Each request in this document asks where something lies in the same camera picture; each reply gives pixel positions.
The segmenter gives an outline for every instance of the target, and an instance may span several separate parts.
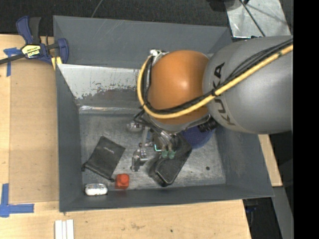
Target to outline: yellow cable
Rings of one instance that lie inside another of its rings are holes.
[[[146,68],[146,65],[149,61],[149,59],[151,58],[151,56],[149,56],[147,58],[147,60],[145,61],[145,63],[143,64],[143,66],[141,67],[140,73],[139,73],[139,77],[138,77],[138,82],[137,82],[137,93],[138,93],[138,98],[139,101],[141,103],[141,105],[143,106],[144,110],[146,113],[148,113],[149,115],[151,115],[152,117],[155,117],[157,119],[172,119],[172,118],[176,118],[176,117],[180,117],[183,116],[185,114],[188,114],[204,105],[206,105],[207,103],[209,103],[210,101],[212,101],[215,97],[221,95],[223,92],[229,90],[230,88],[234,87],[236,84],[240,83],[241,81],[243,81],[244,79],[246,79],[247,77],[249,77],[250,75],[252,75],[253,73],[257,72],[259,69],[263,68],[264,66],[268,65],[269,63],[273,62],[274,60],[276,60],[277,58],[279,58],[280,56],[283,56],[285,54],[287,54],[288,52],[291,52],[293,50],[294,46],[290,45],[287,48],[282,49],[280,52],[266,58],[265,60],[263,60],[262,62],[258,63],[257,65],[253,66],[252,68],[250,68],[249,70],[247,70],[245,73],[243,73],[242,75],[236,77],[234,80],[230,81],[229,83],[225,84],[223,87],[219,88],[218,90],[215,91],[215,96],[210,95],[206,98],[204,98],[203,100],[201,100],[200,102],[198,102],[197,104],[186,108],[182,111],[176,112],[176,113],[172,113],[172,114],[157,114],[152,112],[147,106],[145,106],[144,104],[144,100],[142,97],[142,93],[141,93],[141,82],[142,82],[142,76],[143,76],[143,72]]]

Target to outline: wooden table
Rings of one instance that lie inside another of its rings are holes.
[[[0,34],[0,59],[23,45],[18,35]],[[35,205],[34,213],[0,218],[0,239],[54,238],[54,221],[68,219],[75,239],[251,238],[241,200],[60,213],[54,70],[26,59],[11,66],[7,77],[0,65],[0,186],[9,183],[10,203]],[[282,186],[269,137],[260,141],[272,185]]]

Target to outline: red object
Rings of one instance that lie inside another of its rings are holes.
[[[126,173],[118,174],[115,180],[116,189],[127,189],[130,184],[130,177]]]

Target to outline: gray bin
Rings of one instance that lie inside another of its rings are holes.
[[[149,50],[211,55],[231,43],[228,28],[55,16],[54,37],[66,38],[70,48],[68,64],[56,68],[61,212],[273,196],[258,136],[223,127],[193,150],[171,186],[161,188],[149,178],[148,163],[130,170],[141,133],[125,128],[139,111],[134,79]],[[127,190],[81,171],[102,135],[126,148],[114,175],[130,175]],[[86,196],[86,183],[105,183],[109,192]]]

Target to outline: white plastic part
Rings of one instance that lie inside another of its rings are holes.
[[[108,188],[102,183],[90,183],[85,185],[85,194],[88,196],[100,196],[108,193]]]
[[[73,220],[55,221],[54,238],[55,239],[74,239]]]

